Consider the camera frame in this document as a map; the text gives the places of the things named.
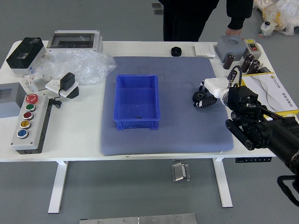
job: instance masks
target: blue button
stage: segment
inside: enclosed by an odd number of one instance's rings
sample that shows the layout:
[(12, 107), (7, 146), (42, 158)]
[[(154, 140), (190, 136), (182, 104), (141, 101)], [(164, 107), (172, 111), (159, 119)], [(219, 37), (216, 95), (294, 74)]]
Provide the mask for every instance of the blue button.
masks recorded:
[(20, 138), (20, 139), (24, 139), (24, 138), (26, 138), (28, 136), (28, 131), (26, 131), (26, 130), (24, 130), (24, 129), (22, 129), (22, 130), (20, 130), (19, 132), (18, 132), (18, 137)]

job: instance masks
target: red button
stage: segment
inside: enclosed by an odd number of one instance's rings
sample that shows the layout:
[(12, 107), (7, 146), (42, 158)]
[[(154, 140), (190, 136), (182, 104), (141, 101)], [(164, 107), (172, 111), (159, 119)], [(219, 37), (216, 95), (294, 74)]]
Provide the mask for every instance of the red button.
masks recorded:
[(38, 101), (38, 96), (34, 93), (26, 96), (26, 102), (29, 104), (35, 104)]
[(31, 119), (33, 119), (33, 114), (31, 112), (26, 112), (23, 114), (23, 118), (25, 120), (31, 120)]

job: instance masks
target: human hand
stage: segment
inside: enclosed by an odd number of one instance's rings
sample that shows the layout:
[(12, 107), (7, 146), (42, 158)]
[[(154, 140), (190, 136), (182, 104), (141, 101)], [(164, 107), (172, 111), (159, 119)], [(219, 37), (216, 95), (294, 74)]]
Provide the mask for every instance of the human hand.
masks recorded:
[(225, 35), (241, 35), (242, 29), (230, 29), (227, 28), (225, 31)]

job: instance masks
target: yellow button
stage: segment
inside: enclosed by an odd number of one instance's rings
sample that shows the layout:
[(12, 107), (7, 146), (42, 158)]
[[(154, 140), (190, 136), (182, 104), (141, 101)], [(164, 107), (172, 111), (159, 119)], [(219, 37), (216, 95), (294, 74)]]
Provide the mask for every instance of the yellow button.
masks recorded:
[(21, 128), (27, 129), (27, 128), (30, 128), (31, 123), (28, 120), (24, 120), (21, 122), (20, 126), (21, 126)]

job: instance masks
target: blue foam mat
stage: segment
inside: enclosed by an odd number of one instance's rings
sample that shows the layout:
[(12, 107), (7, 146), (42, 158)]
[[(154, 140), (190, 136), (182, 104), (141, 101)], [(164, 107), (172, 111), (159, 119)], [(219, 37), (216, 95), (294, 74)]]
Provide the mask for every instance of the blue foam mat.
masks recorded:
[[(196, 57), (115, 57), (106, 77), (101, 150), (104, 155), (209, 153), (233, 148), (225, 127), (228, 115), (218, 100), (208, 108), (193, 106), (192, 95), (205, 78), (215, 77), (211, 63)], [(158, 130), (116, 130), (113, 121), (116, 75), (157, 75), (161, 119)]]

